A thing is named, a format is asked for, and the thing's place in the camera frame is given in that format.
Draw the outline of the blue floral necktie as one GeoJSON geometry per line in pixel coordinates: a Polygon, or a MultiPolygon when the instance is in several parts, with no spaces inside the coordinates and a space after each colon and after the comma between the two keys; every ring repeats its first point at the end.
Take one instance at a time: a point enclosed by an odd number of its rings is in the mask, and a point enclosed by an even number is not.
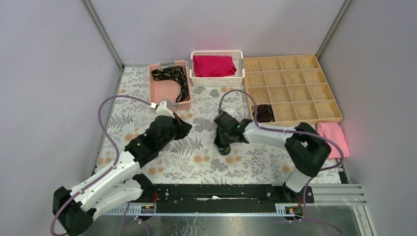
{"type": "Polygon", "coordinates": [[[217,150],[221,155],[229,155],[231,152],[231,147],[229,144],[221,145],[217,147],[217,150]]]}

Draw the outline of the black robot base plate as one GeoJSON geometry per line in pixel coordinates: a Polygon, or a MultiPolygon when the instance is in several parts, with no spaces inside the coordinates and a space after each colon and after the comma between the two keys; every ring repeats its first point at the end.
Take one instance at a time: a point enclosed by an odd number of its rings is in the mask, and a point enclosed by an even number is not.
{"type": "Polygon", "coordinates": [[[156,213],[276,213],[276,206],[314,203],[311,187],[306,197],[271,184],[154,184],[134,200],[156,207],[156,213]]]}

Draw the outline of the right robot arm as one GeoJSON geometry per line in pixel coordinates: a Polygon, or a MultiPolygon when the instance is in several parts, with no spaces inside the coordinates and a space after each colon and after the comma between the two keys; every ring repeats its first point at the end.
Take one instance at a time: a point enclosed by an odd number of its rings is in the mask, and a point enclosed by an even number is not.
{"type": "Polygon", "coordinates": [[[305,122],[293,129],[261,126],[251,119],[238,121],[226,111],[221,111],[213,121],[217,126],[214,143],[220,151],[234,143],[255,143],[286,149],[295,166],[282,189],[284,200],[290,203],[301,197],[302,189],[317,176],[331,152],[328,141],[305,122]]]}

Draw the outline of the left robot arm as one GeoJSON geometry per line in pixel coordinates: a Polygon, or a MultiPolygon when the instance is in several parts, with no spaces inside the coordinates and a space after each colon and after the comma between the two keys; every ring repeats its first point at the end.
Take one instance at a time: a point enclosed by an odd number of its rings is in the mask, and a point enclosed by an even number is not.
{"type": "Polygon", "coordinates": [[[79,236],[110,209],[138,199],[152,197],[148,179],[138,181],[140,169],[158,157],[171,141],[185,138],[192,125],[177,114],[159,115],[145,133],[132,139],[120,152],[116,163],[109,164],[78,185],[63,186],[53,194],[53,222],[58,221],[65,235],[79,236]]]}

